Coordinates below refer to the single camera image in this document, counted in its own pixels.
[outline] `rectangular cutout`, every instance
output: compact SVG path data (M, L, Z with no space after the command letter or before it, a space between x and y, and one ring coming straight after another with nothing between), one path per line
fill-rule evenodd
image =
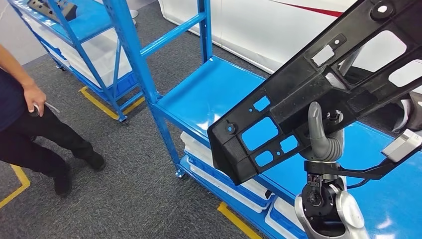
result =
M406 44L394 33L382 31L365 43L352 66L374 73L401 56L406 49Z
M241 138L248 150L254 151L265 142L278 135L277 126L269 117L263 118L246 130Z
M271 163L271 161L273 161L274 157L271 154L270 151L264 151L261 154L259 154L258 156L255 157L255 162L256 164L258 164L258 166L260 167L264 167L265 165Z
M288 153L298 146L298 141L293 135L280 142L281 150L284 153Z
M330 84L336 88L345 90L345 85L337 79L337 77L333 73L328 73L325 78L330 82Z
M404 65L402 68L397 69L395 72L391 73L391 75L388 77L388 80L397 87L402 87L421 76L422 64L418 62L418 60L413 60Z
M319 51L312 60L315 62L317 66L324 64L329 58L334 56L334 52L332 48L327 45L321 51Z
M267 107L270 104L270 100L264 96L262 97L260 100L258 100L257 102L255 102L253 104L253 106L255 107L255 109L257 111L262 111L263 109L265 109L265 107Z

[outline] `black pants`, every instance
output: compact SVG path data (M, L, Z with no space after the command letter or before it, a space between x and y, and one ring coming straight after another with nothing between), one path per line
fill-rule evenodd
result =
M67 170L62 157L31 141L31 136L49 139L60 147L71 150L76 158L86 159L94 152L89 142L62 123L45 106L43 117L31 117L25 111L11 126L0 132L0 160L49 177L55 177Z

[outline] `white plastic box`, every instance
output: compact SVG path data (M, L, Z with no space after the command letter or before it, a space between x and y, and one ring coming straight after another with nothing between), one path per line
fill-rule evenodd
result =
M257 213L269 207L274 194L267 188L253 179L242 183L240 186L235 186L227 175L214 168L212 153L209 148L185 132L182 132L180 138L185 143L185 153L189 157L188 163L194 173Z
M286 239L307 239L306 233L296 216L295 207L277 197L268 210L265 223Z
M62 39L58 38L38 22L31 20L25 15L24 19L39 36L41 36L53 47L58 48L75 70L93 82L96 86L100 87L100 84L94 78L91 71L75 48L64 42ZM82 47L92 61L105 86L108 87L112 85L117 47L117 34L115 30L111 28L99 34L98 36L93 37L92 39L82 43ZM120 52L118 78L124 76L130 71L132 71L132 68L122 48Z

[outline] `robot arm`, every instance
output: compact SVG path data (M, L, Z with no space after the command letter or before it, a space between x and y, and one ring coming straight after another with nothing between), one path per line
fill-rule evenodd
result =
M324 125L341 120L339 111L322 119L320 105L310 104L311 147L301 152L306 159L307 184L295 199L296 215L310 239L369 239L359 206L347 188L362 186L370 179L381 179L421 149L419 132L407 129L382 151L387 158L378 166L367 170L344 169L336 162L344 150L344 129L329 136L324 133ZM364 180L347 187L345 176Z
M339 123L339 111L322 120L321 107L312 102L308 111L311 147L301 156L315 163L335 163L343 154L344 129L328 137L324 123ZM368 239L356 200L347 192L346 178L333 174L307 174L307 184L295 199L299 221L310 239Z

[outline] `person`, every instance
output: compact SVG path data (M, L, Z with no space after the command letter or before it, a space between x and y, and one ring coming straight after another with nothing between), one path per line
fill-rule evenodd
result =
M67 196L72 190L69 165L57 153L31 140L42 136L71 150L96 171L106 162L92 145L62 123L44 105L46 95L18 61L0 44L0 160L53 178L54 190ZM34 105L39 116L31 116Z

